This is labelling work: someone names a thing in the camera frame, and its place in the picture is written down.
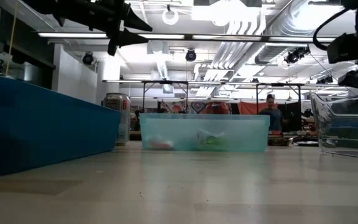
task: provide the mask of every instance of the security camera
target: security camera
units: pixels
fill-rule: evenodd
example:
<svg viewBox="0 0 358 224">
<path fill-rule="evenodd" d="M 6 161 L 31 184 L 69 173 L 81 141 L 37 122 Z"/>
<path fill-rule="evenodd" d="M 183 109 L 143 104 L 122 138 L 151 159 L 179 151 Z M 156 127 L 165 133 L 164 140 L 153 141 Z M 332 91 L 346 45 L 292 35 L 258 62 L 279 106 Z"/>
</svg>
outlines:
<svg viewBox="0 0 358 224">
<path fill-rule="evenodd" d="M 94 58 L 92 52 L 85 53 L 85 56 L 82 58 L 82 62 L 84 63 L 84 65 L 92 65 L 93 60 Z"/>
<path fill-rule="evenodd" d="M 194 62 L 197 58 L 196 52 L 194 49 L 188 49 L 186 54 L 186 61 Z"/>
</svg>

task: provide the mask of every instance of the light fixture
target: light fixture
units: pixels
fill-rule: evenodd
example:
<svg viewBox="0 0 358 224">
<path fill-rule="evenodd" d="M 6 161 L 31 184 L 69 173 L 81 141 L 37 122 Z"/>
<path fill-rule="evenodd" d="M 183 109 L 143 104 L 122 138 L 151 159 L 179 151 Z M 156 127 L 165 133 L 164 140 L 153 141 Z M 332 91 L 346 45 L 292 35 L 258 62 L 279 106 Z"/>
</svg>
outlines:
<svg viewBox="0 0 358 224">
<path fill-rule="evenodd" d="M 143 97 L 141 96 L 130 96 L 130 99 L 134 99 L 134 100 L 138 100 L 138 99 L 143 99 Z M 151 100 L 154 99 L 154 97 L 144 97 L 145 100 Z"/>
<path fill-rule="evenodd" d="M 107 38 L 106 34 L 101 33 L 63 33 L 63 32 L 39 32 L 40 37 L 47 38 L 89 38 L 89 39 L 104 39 Z"/>
<path fill-rule="evenodd" d="M 320 42 L 324 42 L 324 43 L 331 43 L 332 41 L 335 40 L 335 38 L 333 37 L 317 37 L 317 39 Z M 313 38 L 312 37 L 292 37 L 292 36 L 288 36 L 288 37 L 269 37 L 268 38 L 269 41 L 272 42 L 299 42 L 299 43 L 313 43 Z"/>
<path fill-rule="evenodd" d="M 266 43 L 267 47 L 307 47 L 307 44 Z"/>
<path fill-rule="evenodd" d="M 251 35 L 193 35 L 194 40 L 227 40 L 227 41 L 248 41 L 258 42 L 261 41 L 261 36 Z"/>
<path fill-rule="evenodd" d="M 186 98 L 180 98 L 180 97 L 155 97 L 155 99 L 158 99 L 158 100 L 184 100 Z"/>
<path fill-rule="evenodd" d="M 221 85 L 222 82 L 188 82 L 189 84 Z"/>
<path fill-rule="evenodd" d="M 173 12 L 173 17 L 171 19 L 167 18 L 167 13 Z M 178 11 L 171 9 L 170 5 L 167 5 L 167 8 L 162 12 L 162 21 L 168 25 L 174 25 L 179 21 Z"/>
<path fill-rule="evenodd" d="M 147 5 L 165 5 L 170 4 L 171 6 L 181 6 L 181 1 L 171 1 L 171 0 L 148 0 L 148 1 L 125 1 L 125 3 L 131 3 L 131 4 L 140 4 L 140 3 Z"/>
<path fill-rule="evenodd" d="M 223 24 L 226 21 L 249 22 L 257 17 L 261 8 L 246 6 L 242 1 L 215 1 L 209 6 L 193 6 L 191 8 L 191 20 L 193 21 L 218 21 Z"/>
<path fill-rule="evenodd" d="M 140 80 L 103 80 L 103 82 L 111 83 L 142 83 Z"/>
<path fill-rule="evenodd" d="M 258 83 L 245 83 L 245 82 L 229 82 L 226 84 L 230 84 L 230 85 L 257 85 Z"/>
<path fill-rule="evenodd" d="M 304 84 L 304 86 L 313 86 L 313 87 L 336 87 L 338 84 Z"/>
<path fill-rule="evenodd" d="M 184 39 L 185 35 L 181 34 L 138 34 L 141 37 L 147 38 L 147 39 L 162 39 L 162 40 L 176 40 L 176 39 Z"/>
<path fill-rule="evenodd" d="M 45 38 L 63 38 L 63 39 L 107 39 L 106 34 L 102 33 L 66 33 L 66 32 L 39 32 L 40 37 Z M 138 34 L 147 39 L 163 39 L 163 40 L 177 40 L 184 39 L 185 35 L 181 34 Z"/>
</svg>

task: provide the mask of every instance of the clear plastic container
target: clear plastic container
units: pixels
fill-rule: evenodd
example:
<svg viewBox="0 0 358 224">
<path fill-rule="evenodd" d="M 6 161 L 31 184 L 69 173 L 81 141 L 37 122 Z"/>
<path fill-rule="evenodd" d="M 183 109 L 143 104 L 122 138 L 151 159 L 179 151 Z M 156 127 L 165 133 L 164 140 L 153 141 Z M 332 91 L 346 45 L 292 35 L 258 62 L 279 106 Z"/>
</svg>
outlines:
<svg viewBox="0 0 358 224">
<path fill-rule="evenodd" d="M 312 94 L 311 104 L 320 149 L 323 152 L 357 152 L 358 96 L 324 101 Z"/>
<path fill-rule="evenodd" d="M 263 152 L 269 125 L 266 115 L 140 115 L 144 149 Z"/>
</svg>

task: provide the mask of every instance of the ceiling light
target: ceiling light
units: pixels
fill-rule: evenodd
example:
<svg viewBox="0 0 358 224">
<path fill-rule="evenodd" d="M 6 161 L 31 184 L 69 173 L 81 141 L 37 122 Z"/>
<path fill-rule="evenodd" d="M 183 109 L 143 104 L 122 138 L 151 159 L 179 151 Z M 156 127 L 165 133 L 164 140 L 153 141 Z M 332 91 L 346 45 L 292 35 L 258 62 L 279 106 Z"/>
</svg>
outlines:
<svg viewBox="0 0 358 224">
<path fill-rule="evenodd" d="M 167 18 L 167 13 L 168 12 L 173 12 L 173 17 L 171 19 Z M 171 8 L 169 8 L 169 10 L 165 9 L 162 12 L 162 20 L 163 20 L 164 23 L 166 23 L 168 25 L 174 25 L 179 21 L 179 13 L 178 13 L 178 11 L 176 11 L 174 9 L 171 9 Z"/>
<path fill-rule="evenodd" d="M 338 84 L 304 84 L 304 86 L 313 86 L 313 87 L 335 87 L 339 86 Z"/>
<path fill-rule="evenodd" d="M 267 47 L 307 47 L 307 44 L 266 43 Z"/>
<path fill-rule="evenodd" d="M 107 38 L 106 34 L 95 34 L 95 33 L 59 33 L 59 32 L 40 32 L 40 37 L 48 38 L 89 38 L 89 39 L 103 39 Z"/>
<path fill-rule="evenodd" d="M 150 40 L 176 40 L 176 39 L 184 39 L 184 35 L 180 34 L 138 34 L 141 37 L 150 39 Z"/>
<path fill-rule="evenodd" d="M 154 99 L 154 97 L 141 97 L 141 96 L 130 96 L 130 99 L 136 100 L 136 99 L 145 99 L 145 100 L 151 100 Z"/>
<path fill-rule="evenodd" d="M 171 0 L 148 0 L 148 1 L 125 1 L 125 3 L 131 4 L 140 4 L 145 5 L 161 5 L 161 4 L 170 4 L 171 6 L 180 6 L 182 3 L 180 1 L 171 1 Z"/>
<path fill-rule="evenodd" d="M 246 41 L 259 42 L 262 40 L 259 36 L 251 35 L 193 35 L 194 40 L 218 40 L 218 41 Z"/>
<path fill-rule="evenodd" d="M 247 7 L 240 0 L 216 1 L 210 6 L 193 6 L 191 20 L 217 21 L 218 24 L 223 24 L 226 21 L 249 22 L 257 17 L 259 12 L 259 7 Z"/>
<path fill-rule="evenodd" d="M 246 83 L 246 82 L 229 82 L 229 83 L 226 83 L 226 84 L 230 84 L 230 85 L 257 85 L 258 83 Z"/>
<path fill-rule="evenodd" d="M 63 39 L 107 39 L 104 33 L 66 33 L 66 32 L 39 32 L 40 37 L 63 38 Z M 184 39 L 185 35 L 180 34 L 139 34 L 139 36 L 151 40 L 176 40 Z"/>
<path fill-rule="evenodd" d="M 317 37 L 317 39 L 321 42 L 321 43 L 325 43 L 325 44 L 329 44 L 332 41 L 334 41 L 335 38 L 333 37 Z M 270 37 L 268 39 L 269 41 L 272 42 L 299 42 L 299 43 L 313 43 L 313 38 L 312 37 Z"/>
<path fill-rule="evenodd" d="M 103 80 L 103 82 L 111 83 L 142 83 L 140 80 Z"/>
<path fill-rule="evenodd" d="M 188 82 L 189 84 L 221 85 L 221 82 Z"/>
</svg>

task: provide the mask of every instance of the person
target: person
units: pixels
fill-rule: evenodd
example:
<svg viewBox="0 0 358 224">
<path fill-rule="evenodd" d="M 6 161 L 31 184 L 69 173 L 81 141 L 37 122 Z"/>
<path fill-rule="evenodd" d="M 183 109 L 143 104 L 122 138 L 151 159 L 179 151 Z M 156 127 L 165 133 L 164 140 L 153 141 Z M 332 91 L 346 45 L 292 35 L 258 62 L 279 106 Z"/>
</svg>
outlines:
<svg viewBox="0 0 358 224">
<path fill-rule="evenodd" d="M 270 127 L 269 131 L 280 131 L 282 130 L 282 123 L 285 123 L 283 114 L 277 108 L 274 108 L 274 97 L 269 94 L 266 97 L 267 108 L 263 109 L 259 114 L 270 116 Z"/>
<path fill-rule="evenodd" d="M 135 117 L 136 117 L 136 124 L 135 124 L 135 131 L 140 131 L 140 110 L 135 111 Z"/>
</svg>

